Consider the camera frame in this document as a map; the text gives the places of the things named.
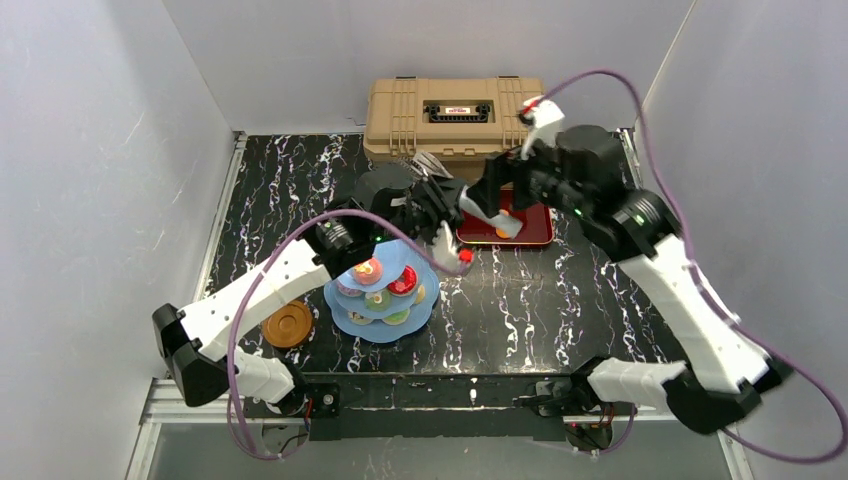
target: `toolbox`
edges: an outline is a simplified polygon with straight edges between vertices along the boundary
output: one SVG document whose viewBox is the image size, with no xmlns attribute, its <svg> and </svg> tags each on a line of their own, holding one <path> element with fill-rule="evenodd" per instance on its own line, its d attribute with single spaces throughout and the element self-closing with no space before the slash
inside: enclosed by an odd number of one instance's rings
<svg viewBox="0 0 848 480">
<path fill-rule="evenodd" d="M 371 87 L 363 145 L 375 164 L 432 153 L 456 177 L 476 181 L 485 157 L 521 145 L 517 113 L 544 93 L 538 78 L 397 77 Z"/>
</svg>

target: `cupcake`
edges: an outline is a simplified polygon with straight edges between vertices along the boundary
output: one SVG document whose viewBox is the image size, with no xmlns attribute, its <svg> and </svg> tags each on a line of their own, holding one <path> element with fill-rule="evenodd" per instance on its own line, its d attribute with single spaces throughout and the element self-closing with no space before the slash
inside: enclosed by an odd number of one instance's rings
<svg viewBox="0 0 848 480">
<path fill-rule="evenodd" d="M 405 297 L 415 292 L 415 286 L 418 285 L 418 274 L 409 265 L 403 269 L 403 273 L 397 280 L 390 283 L 388 289 L 393 295 Z"/>
<path fill-rule="evenodd" d="M 427 296 L 427 289 L 424 288 L 424 285 L 418 287 L 418 294 L 415 295 L 415 305 L 424 301 L 424 297 Z"/>
<path fill-rule="evenodd" d="M 344 295 L 346 297 L 358 297 L 358 296 L 362 295 L 362 290 L 359 290 L 357 288 L 347 288 L 344 285 L 342 285 L 342 282 L 337 281 L 336 287 L 338 287 L 339 293 L 341 293 L 342 295 Z"/>
<path fill-rule="evenodd" d="M 383 265 L 376 258 L 353 267 L 353 279 L 362 285 L 374 285 L 383 275 Z"/>
<path fill-rule="evenodd" d="M 391 304 L 392 296 L 389 295 L 389 291 L 385 288 L 380 290 L 379 292 L 368 292 L 365 294 L 365 307 L 368 310 L 382 312 L 383 310 L 389 308 L 389 305 Z"/>
<path fill-rule="evenodd" d="M 389 315 L 388 317 L 383 319 L 383 323 L 385 323 L 386 325 L 392 325 L 392 326 L 400 325 L 401 323 L 405 322 L 407 318 L 409 318 L 409 309 L 408 308 L 406 310 L 400 311 L 398 313 L 393 313 L 393 314 Z"/>
<path fill-rule="evenodd" d="M 370 318 L 365 318 L 356 312 L 347 312 L 347 318 L 349 318 L 351 322 L 357 325 L 368 325 L 369 323 L 374 321 Z"/>
</svg>

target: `label on toolbox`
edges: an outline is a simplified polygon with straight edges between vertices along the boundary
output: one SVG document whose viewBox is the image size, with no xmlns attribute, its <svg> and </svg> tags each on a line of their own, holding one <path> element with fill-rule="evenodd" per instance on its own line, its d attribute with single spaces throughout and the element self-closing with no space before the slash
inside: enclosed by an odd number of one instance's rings
<svg viewBox="0 0 848 480">
<path fill-rule="evenodd" d="M 477 112 L 471 107 L 442 107 L 444 115 L 475 115 Z"/>
</svg>

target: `brown round lid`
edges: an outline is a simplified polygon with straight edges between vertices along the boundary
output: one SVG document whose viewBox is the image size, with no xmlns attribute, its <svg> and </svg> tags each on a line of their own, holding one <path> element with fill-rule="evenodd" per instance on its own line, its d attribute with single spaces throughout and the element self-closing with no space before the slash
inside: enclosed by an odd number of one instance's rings
<svg viewBox="0 0 848 480">
<path fill-rule="evenodd" d="M 262 322 L 262 336 L 277 348 L 294 348 L 312 331 L 312 312 L 295 300 Z"/>
</svg>

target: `table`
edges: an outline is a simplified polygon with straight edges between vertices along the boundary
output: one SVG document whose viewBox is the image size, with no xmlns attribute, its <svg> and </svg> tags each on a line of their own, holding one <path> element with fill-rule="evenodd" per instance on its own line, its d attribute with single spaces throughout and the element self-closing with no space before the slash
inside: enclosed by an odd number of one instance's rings
<svg viewBox="0 0 848 480">
<path fill-rule="evenodd" d="M 207 294 L 267 258 L 370 168 L 362 135 L 249 137 Z M 625 166 L 622 175 L 629 177 Z M 315 317 L 308 343 L 278 351 L 255 329 L 242 347 L 316 373 L 514 376 L 569 373 L 598 354 L 685 358 L 635 283 L 583 238 L 575 221 L 557 214 L 554 230 L 545 248 L 482 249 L 466 277 L 442 276 L 442 297 L 427 326 L 392 344 L 340 332 L 317 289 L 303 299 Z"/>
</svg>

